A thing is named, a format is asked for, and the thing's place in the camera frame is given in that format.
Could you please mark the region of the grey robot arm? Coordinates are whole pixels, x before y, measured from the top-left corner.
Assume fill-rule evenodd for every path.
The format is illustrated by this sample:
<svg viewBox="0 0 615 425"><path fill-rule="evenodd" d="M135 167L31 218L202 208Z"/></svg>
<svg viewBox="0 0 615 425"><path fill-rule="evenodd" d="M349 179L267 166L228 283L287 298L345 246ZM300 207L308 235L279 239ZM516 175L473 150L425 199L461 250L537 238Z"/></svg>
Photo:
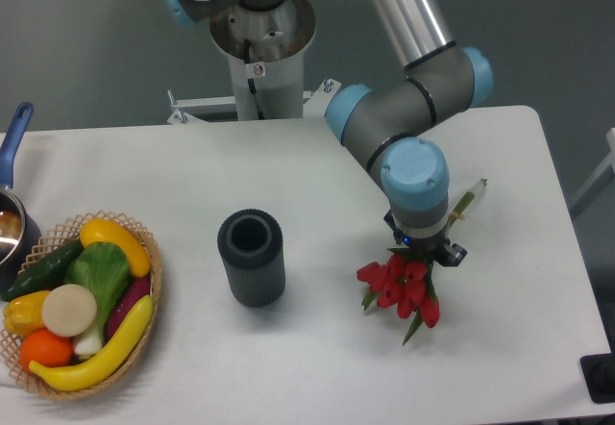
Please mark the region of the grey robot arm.
<svg viewBox="0 0 615 425"><path fill-rule="evenodd" d="M164 0L180 22L209 22L227 57L237 117L304 113L303 56L315 34L308 0ZM450 242L449 171L428 129L482 102L493 87L488 60L459 47L434 0L372 0L405 72L377 94L349 85L327 94L326 121L337 140L389 201L395 241L444 266L465 250Z"/></svg>

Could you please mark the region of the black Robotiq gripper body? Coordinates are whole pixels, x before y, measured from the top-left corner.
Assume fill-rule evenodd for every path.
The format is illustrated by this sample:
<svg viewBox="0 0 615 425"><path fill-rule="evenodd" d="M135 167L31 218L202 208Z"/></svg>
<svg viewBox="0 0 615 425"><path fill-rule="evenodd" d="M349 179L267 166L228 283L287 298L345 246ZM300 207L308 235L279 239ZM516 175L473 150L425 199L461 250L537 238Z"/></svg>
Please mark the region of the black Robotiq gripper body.
<svg viewBox="0 0 615 425"><path fill-rule="evenodd" d="M453 261L453 246L448 238L449 218L446 214L425 228L401 228L392 211L388 211L383 219L392 230L396 243L395 247L389 248L391 253L408 258L429 258L438 263Z"/></svg>

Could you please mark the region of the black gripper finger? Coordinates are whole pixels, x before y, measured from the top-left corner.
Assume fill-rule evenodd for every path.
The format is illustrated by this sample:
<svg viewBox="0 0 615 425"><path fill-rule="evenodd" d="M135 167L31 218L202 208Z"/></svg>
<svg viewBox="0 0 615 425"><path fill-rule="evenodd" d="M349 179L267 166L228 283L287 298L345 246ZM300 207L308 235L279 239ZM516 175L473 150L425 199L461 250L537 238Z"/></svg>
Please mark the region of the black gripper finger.
<svg viewBox="0 0 615 425"><path fill-rule="evenodd" d="M435 260L444 267L457 267L467 256L467 250L457 243L442 243L435 251Z"/></svg>

